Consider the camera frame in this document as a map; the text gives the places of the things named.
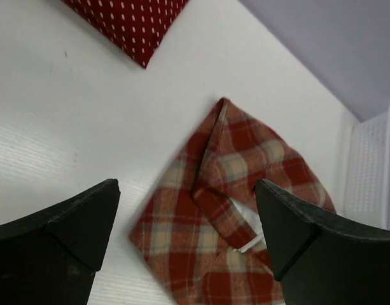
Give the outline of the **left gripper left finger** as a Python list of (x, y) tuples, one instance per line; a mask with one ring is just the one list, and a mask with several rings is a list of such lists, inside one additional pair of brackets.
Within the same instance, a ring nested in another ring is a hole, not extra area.
[(107, 179), (0, 225), (0, 304), (86, 304), (101, 270), (120, 189)]

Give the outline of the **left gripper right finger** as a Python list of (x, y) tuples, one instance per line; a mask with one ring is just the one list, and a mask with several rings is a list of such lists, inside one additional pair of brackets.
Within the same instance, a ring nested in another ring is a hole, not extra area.
[(308, 203), (267, 179), (254, 189), (286, 304), (390, 304), (390, 231)]

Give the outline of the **red white plaid skirt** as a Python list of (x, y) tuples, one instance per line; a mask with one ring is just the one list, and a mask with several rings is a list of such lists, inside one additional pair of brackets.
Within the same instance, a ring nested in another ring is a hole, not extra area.
[(129, 235), (178, 304), (283, 302), (267, 247), (237, 208), (257, 211), (258, 179), (335, 209), (298, 152), (222, 98), (166, 169)]

